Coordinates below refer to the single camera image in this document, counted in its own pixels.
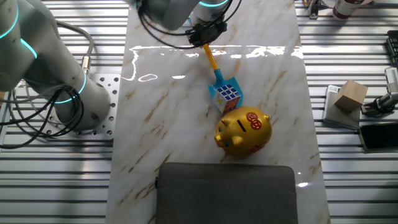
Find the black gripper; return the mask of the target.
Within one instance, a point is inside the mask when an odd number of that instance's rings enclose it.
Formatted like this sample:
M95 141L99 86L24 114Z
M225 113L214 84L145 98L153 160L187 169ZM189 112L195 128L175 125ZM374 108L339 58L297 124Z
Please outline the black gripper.
M196 24L192 29L186 31L188 41L195 47L203 47L205 44L211 44L217 40L220 35L227 31L227 23L217 22Z

